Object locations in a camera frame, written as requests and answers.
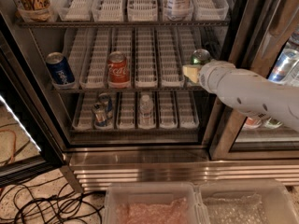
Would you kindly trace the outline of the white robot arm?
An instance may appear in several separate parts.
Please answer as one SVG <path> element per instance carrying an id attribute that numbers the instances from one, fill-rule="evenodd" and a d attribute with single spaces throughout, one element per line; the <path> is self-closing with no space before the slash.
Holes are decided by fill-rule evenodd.
<path id="1" fill-rule="evenodd" d="M 283 86 L 226 61 L 185 64 L 183 75 L 246 117 L 281 121 L 299 131 L 299 88 Z"/>

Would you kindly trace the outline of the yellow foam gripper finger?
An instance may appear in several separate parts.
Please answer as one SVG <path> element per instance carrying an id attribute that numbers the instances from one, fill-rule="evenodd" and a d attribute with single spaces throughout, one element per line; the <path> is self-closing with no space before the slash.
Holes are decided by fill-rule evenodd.
<path id="1" fill-rule="evenodd" d="M 198 83 L 202 65 L 200 64 L 186 64 L 183 66 L 183 74 L 192 83 Z"/>

